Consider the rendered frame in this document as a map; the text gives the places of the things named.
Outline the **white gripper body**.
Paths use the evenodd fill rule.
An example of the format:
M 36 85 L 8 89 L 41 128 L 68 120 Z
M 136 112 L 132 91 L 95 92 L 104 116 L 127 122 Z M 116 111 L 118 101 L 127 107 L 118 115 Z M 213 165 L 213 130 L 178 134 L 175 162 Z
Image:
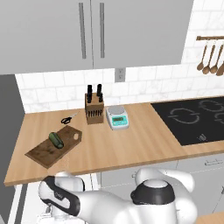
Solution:
M 36 224 L 69 224 L 73 219 L 67 214 L 54 214 L 53 207 L 48 206 L 36 221 Z

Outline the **brown wooden cutting board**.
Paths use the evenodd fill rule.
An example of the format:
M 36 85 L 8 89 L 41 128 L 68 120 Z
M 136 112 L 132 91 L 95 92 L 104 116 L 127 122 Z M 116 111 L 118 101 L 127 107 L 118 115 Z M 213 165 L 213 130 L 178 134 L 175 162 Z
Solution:
M 82 139 L 82 132 L 69 125 L 66 125 L 56 133 L 64 143 L 62 149 L 57 149 L 48 136 L 44 142 L 25 153 L 25 155 L 48 169 L 63 158 L 71 149 L 77 146 Z

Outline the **green cucumber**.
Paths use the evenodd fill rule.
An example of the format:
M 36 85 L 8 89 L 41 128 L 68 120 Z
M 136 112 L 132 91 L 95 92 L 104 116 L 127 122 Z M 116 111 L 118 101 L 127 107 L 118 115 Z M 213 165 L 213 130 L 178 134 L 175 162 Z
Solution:
M 56 132 L 51 132 L 49 134 L 49 139 L 57 149 L 62 149 L 64 147 L 64 143 Z

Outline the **grey tall cabinet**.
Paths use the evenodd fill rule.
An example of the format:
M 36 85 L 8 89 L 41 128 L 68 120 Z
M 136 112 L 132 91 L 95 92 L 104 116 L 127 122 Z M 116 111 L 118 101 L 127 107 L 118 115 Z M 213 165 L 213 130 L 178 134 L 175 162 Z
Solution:
M 4 179 L 24 116 L 15 75 L 0 75 L 0 216 L 4 223 L 8 222 L 15 193 L 13 186 L 4 185 Z

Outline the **wooden knife block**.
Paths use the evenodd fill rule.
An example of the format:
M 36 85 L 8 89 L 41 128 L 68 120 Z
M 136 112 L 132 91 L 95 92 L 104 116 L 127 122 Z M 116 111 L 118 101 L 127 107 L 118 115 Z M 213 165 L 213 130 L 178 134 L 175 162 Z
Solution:
M 96 93 L 92 93 L 92 100 L 88 102 L 88 95 L 85 94 L 85 112 L 88 124 L 97 124 L 104 122 L 104 102 L 99 101 Z

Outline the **white teal kitchen scale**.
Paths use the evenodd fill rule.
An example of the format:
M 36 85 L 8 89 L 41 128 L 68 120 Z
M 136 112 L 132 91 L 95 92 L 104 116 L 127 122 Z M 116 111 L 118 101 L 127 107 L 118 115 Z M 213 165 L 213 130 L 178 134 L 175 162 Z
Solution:
M 106 108 L 108 125 L 112 130 L 125 130 L 130 126 L 127 111 L 124 106 L 110 106 Z

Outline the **grey drawer front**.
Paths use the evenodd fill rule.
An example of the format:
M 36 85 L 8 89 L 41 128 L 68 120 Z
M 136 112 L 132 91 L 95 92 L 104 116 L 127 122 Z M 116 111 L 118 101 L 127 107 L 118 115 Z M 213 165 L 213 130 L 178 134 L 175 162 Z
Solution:
M 224 153 L 213 154 L 213 155 L 204 156 L 204 157 L 193 157 L 188 159 L 181 159 L 178 161 L 177 169 L 183 172 L 193 173 L 193 172 L 203 172 L 203 171 L 208 171 L 208 170 L 224 167 L 224 163 L 205 166 L 206 160 L 214 161 L 215 159 L 219 159 L 219 160 L 222 159 L 224 161 Z

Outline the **black hob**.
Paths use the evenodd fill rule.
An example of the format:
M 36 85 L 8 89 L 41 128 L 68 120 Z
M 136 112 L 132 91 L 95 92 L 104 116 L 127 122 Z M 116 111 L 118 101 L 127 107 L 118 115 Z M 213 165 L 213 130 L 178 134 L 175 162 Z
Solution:
M 224 96 L 152 103 L 182 146 L 224 140 Z

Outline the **wooden hanging spoon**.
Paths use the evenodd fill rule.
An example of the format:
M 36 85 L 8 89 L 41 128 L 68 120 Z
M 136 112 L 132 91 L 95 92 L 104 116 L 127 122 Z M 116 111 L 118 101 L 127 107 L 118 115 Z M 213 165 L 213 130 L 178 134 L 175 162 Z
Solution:
M 205 47 L 204 47 L 201 62 L 197 65 L 197 70 L 198 70 L 198 71 L 202 70 L 203 67 L 204 67 L 203 60 L 204 60 L 205 55 L 206 55 L 207 45 L 208 45 L 208 41 L 206 42 L 206 45 L 205 45 Z
M 208 64 L 202 70 L 203 74 L 208 74 L 210 72 L 210 63 L 211 63 L 212 57 L 214 55 L 214 49 L 215 49 L 215 43 L 213 43 L 212 50 L 210 52 L 210 57 L 209 57 Z
M 216 60 L 216 76 L 221 76 L 223 74 L 223 69 L 222 69 L 222 66 L 218 67 L 218 63 L 219 63 L 219 60 L 220 60 L 220 57 L 221 57 L 221 54 L 222 54 L 222 51 L 224 49 L 224 45 L 222 44 L 220 46 L 220 50 L 219 50 L 219 54 L 218 54 L 218 58 Z
M 216 63 L 215 65 L 210 69 L 210 73 L 211 74 L 215 74 L 218 70 L 218 62 L 219 62 L 219 59 L 220 59 L 220 56 L 221 56 L 221 53 L 222 53 L 222 50 L 224 48 L 224 42 L 222 43 L 222 45 L 220 46 L 220 50 L 219 50 L 219 54 L 218 54 L 218 58 L 216 60 Z

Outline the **black handled scissors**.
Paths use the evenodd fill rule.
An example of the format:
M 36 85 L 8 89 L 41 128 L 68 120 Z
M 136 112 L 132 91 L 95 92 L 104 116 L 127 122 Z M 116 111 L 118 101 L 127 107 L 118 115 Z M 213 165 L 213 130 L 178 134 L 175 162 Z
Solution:
M 79 113 L 79 111 L 76 112 L 76 113 L 74 113 L 74 114 L 72 114 L 72 115 L 70 115 L 69 117 L 63 118 L 60 122 L 61 122 L 62 124 L 68 124 L 68 123 L 71 122 L 71 120 L 72 120 L 72 118 L 73 118 L 74 116 L 77 116 L 77 115 L 78 115 L 78 113 Z

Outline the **black handled knife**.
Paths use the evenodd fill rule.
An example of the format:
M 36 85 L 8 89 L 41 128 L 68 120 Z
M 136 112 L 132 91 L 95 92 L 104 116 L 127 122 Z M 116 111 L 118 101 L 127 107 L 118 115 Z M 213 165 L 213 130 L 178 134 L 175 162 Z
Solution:
M 98 99 L 99 99 L 99 102 L 102 102 L 103 99 L 102 99 L 102 84 L 98 84 L 97 85 L 97 94 L 98 96 Z
M 87 85 L 87 103 L 91 103 L 92 101 L 92 85 Z

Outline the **grey wall outlet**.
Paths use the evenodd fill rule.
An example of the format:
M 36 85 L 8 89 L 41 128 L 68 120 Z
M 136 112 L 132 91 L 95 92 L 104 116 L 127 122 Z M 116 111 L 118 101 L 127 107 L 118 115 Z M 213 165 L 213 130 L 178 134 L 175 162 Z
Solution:
M 125 82 L 126 68 L 115 69 L 115 82 Z

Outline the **wooden wall rail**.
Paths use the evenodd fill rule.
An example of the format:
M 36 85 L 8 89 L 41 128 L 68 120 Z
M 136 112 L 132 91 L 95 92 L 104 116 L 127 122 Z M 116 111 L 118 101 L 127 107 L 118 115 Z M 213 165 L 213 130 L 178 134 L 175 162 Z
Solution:
M 220 40 L 224 39 L 224 36 L 197 36 L 196 40 Z

